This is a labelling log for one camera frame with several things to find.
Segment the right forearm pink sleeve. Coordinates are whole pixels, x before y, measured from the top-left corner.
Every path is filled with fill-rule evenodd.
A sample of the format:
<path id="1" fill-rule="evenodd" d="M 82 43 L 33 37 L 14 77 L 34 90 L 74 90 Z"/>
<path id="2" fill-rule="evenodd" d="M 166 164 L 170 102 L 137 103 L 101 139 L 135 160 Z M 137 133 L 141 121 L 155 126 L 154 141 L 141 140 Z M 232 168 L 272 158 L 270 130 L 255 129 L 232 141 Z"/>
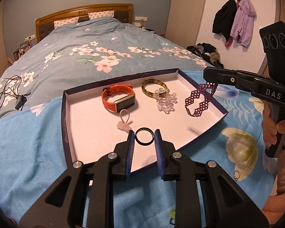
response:
<path id="1" fill-rule="evenodd" d="M 276 195 L 270 196 L 263 207 L 262 213 L 270 225 L 276 222 L 285 213 L 285 150 L 278 157 L 278 181 Z"/>

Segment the right hand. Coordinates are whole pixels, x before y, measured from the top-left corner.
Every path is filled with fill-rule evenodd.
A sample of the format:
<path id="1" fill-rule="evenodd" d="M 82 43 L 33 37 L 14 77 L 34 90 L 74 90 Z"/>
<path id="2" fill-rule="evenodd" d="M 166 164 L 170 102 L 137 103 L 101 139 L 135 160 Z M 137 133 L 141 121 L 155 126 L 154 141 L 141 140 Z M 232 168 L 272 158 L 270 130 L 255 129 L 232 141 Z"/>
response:
<path id="1" fill-rule="evenodd" d="M 263 121 L 261 126 L 263 130 L 263 141 L 268 147 L 277 143 L 278 133 L 285 135 L 285 120 L 282 120 L 279 123 L 275 123 L 271 119 L 270 115 L 271 109 L 269 102 L 264 101 Z"/>

